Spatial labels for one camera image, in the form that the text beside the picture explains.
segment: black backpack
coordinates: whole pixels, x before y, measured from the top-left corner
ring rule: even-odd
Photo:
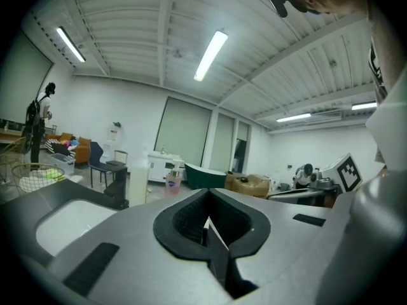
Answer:
[[[43,98],[40,100],[34,99],[31,104],[27,108],[27,113],[25,114],[25,125],[27,126],[36,126],[39,123],[39,103],[44,99],[48,97],[45,95]]]

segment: black and white striped cloth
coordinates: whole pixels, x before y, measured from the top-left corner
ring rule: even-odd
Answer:
[[[57,139],[48,139],[45,142],[45,147],[52,153],[52,154],[63,154],[65,156],[69,156],[75,158],[75,152],[69,151],[68,147],[59,143]]]

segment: blue chair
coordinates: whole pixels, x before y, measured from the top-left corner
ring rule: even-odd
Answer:
[[[98,170],[100,172],[100,183],[102,183],[102,173],[104,173],[104,183],[107,188],[106,173],[111,172],[112,166],[108,164],[101,163],[100,157],[103,155],[103,149],[97,143],[92,141],[89,145],[90,155],[89,155],[89,167],[90,167],[90,185],[93,187],[93,172],[92,170]]]

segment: white bottle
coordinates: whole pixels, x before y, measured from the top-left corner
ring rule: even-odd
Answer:
[[[130,190],[128,192],[128,205],[130,207],[146,203],[149,169],[148,147],[145,145],[141,158],[136,161],[130,172]]]

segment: ceiling light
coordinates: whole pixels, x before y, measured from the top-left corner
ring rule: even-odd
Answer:
[[[306,114],[291,116],[290,118],[278,119],[277,122],[288,122],[288,121],[294,121],[295,119],[305,119],[305,118],[309,118],[309,117],[311,117],[311,114],[306,113]]]
[[[364,104],[357,104],[357,105],[352,105],[352,111],[357,111],[358,109],[372,109],[374,107],[377,107],[377,103],[364,103]]]
[[[219,53],[227,39],[228,36],[225,33],[219,31],[215,33],[214,37],[212,38],[212,41],[210,41],[209,43],[209,46],[205,54],[203,55],[197,73],[195,74],[194,79],[196,81],[202,81],[204,79],[210,65],[215,60],[216,55]]]
[[[65,44],[71,49],[71,51],[76,55],[80,62],[85,62],[86,59],[83,57],[82,53],[76,48],[74,43],[72,42],[71,38],[68,36],[64,28],[58,27],[57,32],[59,36],[64,40]]]

